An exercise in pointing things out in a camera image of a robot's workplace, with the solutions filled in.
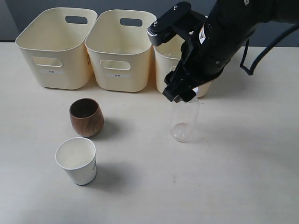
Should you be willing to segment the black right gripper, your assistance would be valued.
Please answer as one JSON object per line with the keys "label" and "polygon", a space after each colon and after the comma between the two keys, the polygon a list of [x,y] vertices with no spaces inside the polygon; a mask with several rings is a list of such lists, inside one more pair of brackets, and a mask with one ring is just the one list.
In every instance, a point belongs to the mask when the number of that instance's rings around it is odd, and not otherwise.
{"label": "black right gripper", "polygon": [[231,56],[222,48],[225,35],[231,30],[231,23],[204,22],[191,33],[181,47],[182,57],[177,68],[166,78],[163,95],[170,102],[185,103],[196,97],[194,87],[217,78]]}

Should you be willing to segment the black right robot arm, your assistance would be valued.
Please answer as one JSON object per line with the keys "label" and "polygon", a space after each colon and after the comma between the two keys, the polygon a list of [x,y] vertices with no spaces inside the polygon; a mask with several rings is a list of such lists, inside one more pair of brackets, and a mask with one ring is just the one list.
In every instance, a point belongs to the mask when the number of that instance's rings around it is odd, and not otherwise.
{"label": "black right robot arm", "polygon": [[178,65],[164,79],[163,95],[169,101],[189,102],[195,96],[194,89],[219,77],[240,47],[248,46],[257,26],[270,21],[289,23],[291,27],[245,68],[249,75],[275,45],[298,30],[298,1],[218,0],[208,16],[193,11],[186,1],[174,5],[148,28],[155,46],[176,35],[184,40]]}

